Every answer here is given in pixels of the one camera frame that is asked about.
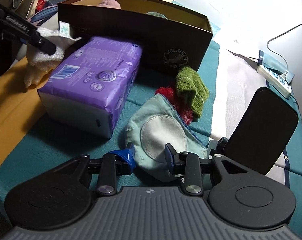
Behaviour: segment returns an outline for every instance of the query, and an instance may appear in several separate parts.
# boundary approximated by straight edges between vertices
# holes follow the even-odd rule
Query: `pink plush toy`
[[[98,6],[121,9],[120,4],[116,0],[103,0]]]

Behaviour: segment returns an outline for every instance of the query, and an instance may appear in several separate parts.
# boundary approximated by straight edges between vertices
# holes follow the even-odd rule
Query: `green sock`
[[[176,89],[178,96],[184,98],[193,113],[200,117],[203,104],[209,97],[209,90],[198,73],[189,66],[181,68],[176,77]]]

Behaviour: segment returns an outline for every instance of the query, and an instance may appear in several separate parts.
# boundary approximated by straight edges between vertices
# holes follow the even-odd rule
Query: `white power strip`
[[[259,65],[257,72],[263,76],[272,86],[276,88],[285,98],[291,95],[292,89],[286,80],[268,68]]]

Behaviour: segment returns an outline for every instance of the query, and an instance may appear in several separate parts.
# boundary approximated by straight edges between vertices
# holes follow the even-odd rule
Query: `black box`
[[[198,70],[212,38],[208,18],[162,0],[116,0],[122,10],[97,7],[102,0],[66,0],[58,4],[59,21],[72,37],[108,36],[144,46],[141,66],[176,75],[189,65]],[[160,13],[166,18],[148,15]]]

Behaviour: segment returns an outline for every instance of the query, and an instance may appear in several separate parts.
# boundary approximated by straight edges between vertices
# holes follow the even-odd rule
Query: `mulinsen logo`
[[[22,30],[26,31],[27,27],[24,26],[22,23],[18,22],[16,19],[11,18],[9,15],[5,18],[8,22],[14,24],[15,26],[21,28]]]
[[[187,54],[181,49],[169,49],[163,57],[164,64],[174,68],[181,68],[188,63]]]

